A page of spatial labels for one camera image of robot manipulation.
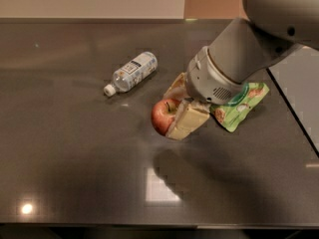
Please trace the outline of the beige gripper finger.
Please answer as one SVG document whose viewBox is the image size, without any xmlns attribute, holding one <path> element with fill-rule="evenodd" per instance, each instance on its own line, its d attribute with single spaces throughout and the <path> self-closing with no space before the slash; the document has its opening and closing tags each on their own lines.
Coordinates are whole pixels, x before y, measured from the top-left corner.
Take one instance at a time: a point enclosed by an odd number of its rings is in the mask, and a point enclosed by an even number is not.
<svg viewBox="0 0 319 239">
<path fill-rule="evenodd" d="M 162 97 L 166 99 L 174 99 L 182 101 L 185 98 L 188 98 L 188 94 L 185 87 L 185 73 L 180 73 L 170 87 L 166 90 Z"/>
<path fill-rule="evenodd" d="M 209 117 L 208 104 L 183 100 L 178 106 L 174 120 L 165 136 L 170 139 L 182 140 L 201 127 Z"/>
</svg>

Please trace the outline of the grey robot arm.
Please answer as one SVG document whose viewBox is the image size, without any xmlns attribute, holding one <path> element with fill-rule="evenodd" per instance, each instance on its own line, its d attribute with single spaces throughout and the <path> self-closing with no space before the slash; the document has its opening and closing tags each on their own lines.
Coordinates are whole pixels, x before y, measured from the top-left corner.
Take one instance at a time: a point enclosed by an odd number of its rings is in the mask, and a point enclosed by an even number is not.
<svg viewBox="0 0 319 239">
<path fill-rule="evenodd" d="M 303 46 L 319 48 L 319 0 L 242 0 L 236 18 L 190 60 L 164 94 L 173 112 L 164 136 L 181 140 L 210 117 L 233 132 L 267 95 L 247 79 Z"/>
</svg>

